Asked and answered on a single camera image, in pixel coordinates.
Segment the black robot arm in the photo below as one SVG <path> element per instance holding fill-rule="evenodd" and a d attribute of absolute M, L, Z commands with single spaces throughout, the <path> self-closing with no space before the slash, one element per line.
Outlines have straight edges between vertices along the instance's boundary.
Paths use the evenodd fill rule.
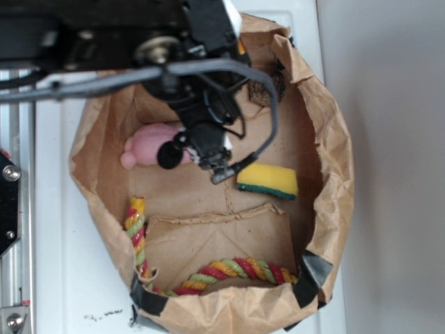
<path fill-rule="evenodd" d="M 249 61 L 241 16 L 230 1 L 2 1 L 1 67 L 29 74 L 1 82 L 3 103 L 112 93 L 129 80 L 21 93 L 50 74 L 140 71 L 180 64 L 182 74 L 139 77 L 179 115 L 221 123 L 241 112 L 235 91 L 245 78 L 216 59 Z"/>

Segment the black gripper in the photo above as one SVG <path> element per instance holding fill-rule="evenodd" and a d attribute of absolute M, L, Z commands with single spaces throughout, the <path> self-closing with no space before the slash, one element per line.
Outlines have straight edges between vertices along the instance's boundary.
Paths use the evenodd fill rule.
<path fill-rule="evenodd" d="M 179 62 L 232 59 L 244 65 L 250 58 L 240 41 L 241 16 L 230 1 L 182 1 L 187 35 L 173 47 Z M 212 69 L 200 74 L 165 74 L 147 81 L 145 89 L 165 102 L 179 120 L 236 120 L 241 116 L 234 94 L 248 79 L 232 71 Z"/>

